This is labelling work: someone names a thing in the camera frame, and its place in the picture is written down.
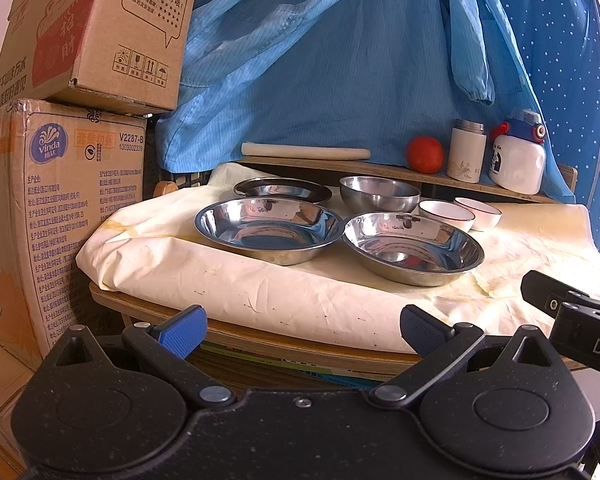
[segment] dark blue polka dot curtain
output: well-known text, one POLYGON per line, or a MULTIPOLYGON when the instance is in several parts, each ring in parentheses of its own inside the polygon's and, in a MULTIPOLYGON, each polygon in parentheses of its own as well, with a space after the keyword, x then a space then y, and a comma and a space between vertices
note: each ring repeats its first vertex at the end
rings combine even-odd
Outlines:
POLYGON ((597 0, 500 0, 551 132, 559 164, 578 170, 600 251, 600 5, 597 0))

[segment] cream tablecloth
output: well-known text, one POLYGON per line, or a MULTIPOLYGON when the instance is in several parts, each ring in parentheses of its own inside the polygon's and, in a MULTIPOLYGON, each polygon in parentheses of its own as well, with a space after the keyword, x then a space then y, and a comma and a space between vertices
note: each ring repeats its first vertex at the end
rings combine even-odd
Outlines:
MULTIPOLYGON (((342 242, 293 267, 206 246, 195 215, 234 197, 237 182, 259 175, 223 164, 208 186, 117 211, 84 245, 78 266, 104 290, 178 309, 199 303, 212 319, 283 335, 398 352, 413 351, 398 326, 407 303, 449 324, 470 321, 491 334, 510 335, 523 323, 548 334, 552 320, 520 296, 520 280, 528 270, 600 294, 600 254, 587 210, 577 205, 499 204, 498 226, 471 232, 484 248, 482 266, 433 288, 401 285, 368 272, 342 242)), ((348 215, 337 189, 326 206, 348 215)))

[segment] rolling pin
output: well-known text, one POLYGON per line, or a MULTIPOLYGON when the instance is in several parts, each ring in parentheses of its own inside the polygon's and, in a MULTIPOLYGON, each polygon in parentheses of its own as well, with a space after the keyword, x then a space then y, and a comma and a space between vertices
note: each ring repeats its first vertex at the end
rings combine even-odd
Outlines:
POLYGON ((283 158, 317 158, 320 160, 361 160, 371 157, 371 152, 363 148, 314 148, 313 146, 256 144, 255 142, 244 142, 242 154, 283 158))

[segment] stainless steel bowl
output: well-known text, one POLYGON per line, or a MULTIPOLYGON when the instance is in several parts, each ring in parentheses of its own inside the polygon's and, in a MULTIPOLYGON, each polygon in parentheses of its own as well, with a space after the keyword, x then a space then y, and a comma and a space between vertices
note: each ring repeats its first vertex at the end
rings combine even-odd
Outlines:
POLYGON ((410 213, 420 201, 420 190, 390 178, 346 176, 340 179, 340 196, 354 214, 376 211, 410 213))
POLYGON ((344 222, 319 205, 276 197, 218 202, 196 215, 196 228, 232 252, 281 266, 315 258, 342 236, 344 222))
POLYGON ((250 178, 238 182, 234 193, 239 196, 276 196, 279 198, 294 198, 313 204, 326 202, 331 198, 331 191, 308 180, 297 178, 264 177, 250 178))
POLYGON ((446 285, 484 261, 482 247, 464 231, 405 213, 356 216, 342 239, 368 270, 407 285, 446 285))

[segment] bowl rim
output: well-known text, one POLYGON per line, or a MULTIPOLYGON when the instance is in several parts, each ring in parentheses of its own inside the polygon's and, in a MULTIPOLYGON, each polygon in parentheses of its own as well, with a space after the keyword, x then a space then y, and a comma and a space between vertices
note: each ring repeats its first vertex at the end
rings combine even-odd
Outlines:
POLYGON ((490 204, 487 204, 487 203, 485 203, 485 202, 480 202, 479 200, 475 200, 475 199, 473 199, 473 198, 467 198, 467 197, 465 197, 465 196, 456 196, 456 197, 454 198, 454 202, 457 202, 457 203, 458 203, 458 205, 460 205, 460 206, 462 206, 462 207, 469 208, 469 209, 474 209, 474 210, 476 210, 476 211, 480 211, 481 213, 485 213, 485 214, 487 214, 487 215, 493 215, 493 216, 502 215, 502 211, 500 211, 500 210, 499 210, 497 207, 494 207, 494 206, 492 206, 492 205, 490 205, 490 204), (494 211, 497 211, 497 212, 495 212, 495 213, 494 213, 493 211, 485 211, 484 209, 480 209, 479 207, 475 207, 475 206, 468 205, 468 204, 463 204, 462 202, 460 202, 460 200, 470 200, 470 201, 471 201, 471 202, 473 202, 473 203, 476 203, 476 204, 480 204, 480 205, 483 205, 483 206, 490 207, 491 209, 493 209, 494 211))
POLYGON ((307 202, 306 200, 295 200, 293 198, 277 198, 275 196, 247 196, 247 197, 242 197, 242 198, 230 198, 228 200, 221 200, 219 202, 214 202, 213 204, 203 207, 196 214, 196 218, 194 220, 194 225, 195 225, 196 229, 198 230, 198 232, 201 235, 203 235, 203 237, 205 237, 207 240, 211 240, 212 242, 214 242, 216 244, 224 245, 225 247, 231 247, 232 249, 239 249, 239 250, 243 250, 243 251, 257 251, 259 253, 280 253, 283 251, 293 251, 293 252, 299 253, 301 251, 308 251, 311 249, 318 249, 320 247, 325 247, 327 245, 333 244, 334 242, 337 242, 340 238, 342 238, 342 235, 344 233, 344 227, 345 227, 345 223, 344 223, 344 220, 342 219, 342 217, 340 215, 338 215, 335 211, 332 211, 331 209, 327 209, 326 207, 323 207, 318 204, 314 204, 312 202, 307 202), (329 214, 335 218, 337 225, 338 225, 338 228, 336 229, 336 233, 337 234, 339 233, 339 234, 337 236, 331 236, 330 238, 327 238, 325 241, 322 241, 320 243, 313 244, 313 245, 310 245, 307 247, 303 247, 301 249, 257 249, 257 248, 251 248, 251 247, 245 247, 242 245, 232 244, 229 242, 225 242, 224 240, 219 240, 218 238, 211 237, 209 234, 207 234, 206 232, 204 232, 201 229, 202 217, 207 212, 209 212, 213 208, 215 208, 216 206, 226 204, 229 202, 243 202, 245 200, 279 200, 281 202, 296 202, 296 203, 301 203, 303 205, 311 205, 311 206, 317 207, 318 209, 322 209, 322 211, 326 212, 327 214, 329 214))
POLYGON ((320 200, 318 200, 318 202, 311 202, 309 200, 302 200, 301 198, 298 199, 292 199, 292 200, 300 200, 301 202, 307 202, 309 204, 321 204, 323 202, 327 202, 327 200, 330 200, 331 197, 333 196, 333 193, 331 192, 331 189, 329 189, 327 186, 324 186, 323 184, 318 184, 317 182, 312 182, 311 180, 303 180, 302 178, 293 178, 293 177, 289 177, 289 176, 258 176, 255 178, 248 178, 246 180, 241 180, 240 182, 238 182, 235 186, 234 186, 234 193, 236 195, 238 195, 241 198, 258 198, 258 197, 280 197, 280 198, 286 198, 286 196, 282 196, 282 195, 257 195, 254 197, 250 197, 247 196, 246 193, 244 191, 241 191, 239 189, 240 186, 243 186, 244 184, 248 184, 250 182, 261 182, 264 180, 286 180, 288 182, 295 182, 297 184, 308 184, 310 187, 313 187, 314 189, 318 189, 320 190, 323 195, 324 198, 321 198, 320 200))
POLYGON ((409 182, 405 182, 404 180, 399 180, 398 178, 388 178, 388 177, 384 177, 384 176, 374 176, 374 175, 347 175, 347 176, 343 176, 340 179, 340 186, 344 186, 347 189, 350 189, 352 191, 358 192, 358 193, 363 193, 365 195, 369 195, 369 196, 381 196, 384 198, 415 198, 415 197, 420 197, 420 194, 422 193, 421 190, 419 190, 417 187, 415 187, 413 184, 410 184, 409 182), (352 188, 347 181, 352 179, 352 178, 367 178, 369 180, 384 180, 386 182, 398 182, 400 184, 406 184, 407 186, 411 187, 411 189, 414 190, 415 193, 410 194, 410 195, 381 195, 378 193, 369 193, 368 191, 360 191, 359 189, 354 189, 352 188))
POLYGON ((444 200, 422 200, 419 204, 418 207, 422 208, 422 204, 426 204, 427 202, 431 202, 431 203, 441 203, 441 204, 448 204, 448 205, 452 205, 454 207, 459 207, 464 209, 465 211, 467 211, 469 214, 471 214, 473 216, 473 218, 454 218, 453 216, 446 216, 446 215, 441 215, 440 213, 434 213, 433 211, 429 211, 428 209, 425 209, 424 211, 426 211, 428 214, 430 215, 435 215, 438 218, 446 218, 448 220, 454 220, 456 222, 474 222, 475 221, 475 213, 473 211, 468 210, 467 208, 459 205, 459 204, 454 204, 453 202, 445 202, 444 200))
POLYGON ((483 263, 484 263, 484 249, 482 248, 482 246, 478 243, 478 240, 476 240, 474 237, 472 237, 469 233, 462 231, 462 229, 457 228, 456 226, 453 226, 451 224, 447 224, 446 222, 441 222, 439 220, 436 220, 435 218, 427 218, 426 216, 420 216, 420 215, 414 215, 412 213, 400 213, 400 212, 384 212, 384 211, 379 211, 379 212, 372 212, 372 213, 364 213, 361 215, 357 215, 357 216, 353 216, 351 218, 349 218, 345 225, 344 225, 344 232, 342 234, 342 241, 345 243, 345 245, 347 247, 350 247, 351 249, 353 249, 357 254, 360 254, 366 258, 369 258, 375 262, 379 262, 383 265, 389 266, 392 269, 398 269, 398 270, 405 270, 407 272, 414 272, 415 274, 421 274, 423 276, 430 276, 430 275, 440 275, 443 274, 445 276, 449 276, 449 275, 454 275, 454 274, 464 274, 466 272, 469 272, 470 270, 474 270, 477 269, 477 267, 480 267, 483 263), (412 217, 417 217, 417 218, 421 218, 423 220, 426 221, 430 221, 430 222, 435 222, 436 224, 440 224, 444 227, 451 227, 454 231, 458 231, 459 233, 462 233, 462 235, 467 236, 478 248, 478 260, 474 263, 471 264, 468 267, 465 267, 463 269, 456 269, 456 270, 417 270, 417 269, 406 269, 405 267, 401 267, 398 265, 395 265, 393 262, 388 262, 386 260, 382 260, 381 258, 378 258, 377 256, 373 256, 372 254, 367 253, 366 251, 363 251, 362 249, 360 249, 359 247, 357 247, 357 245, 355 245, 351 240, 349 240, 349 237, 347 237, 347 227, 349 226, 349 224, 355 220, 356 218, 360 218, 360 217, 366 217, 369 215, 385 215, 385 214, 400 214, 400 215, 409 215, 412 217))

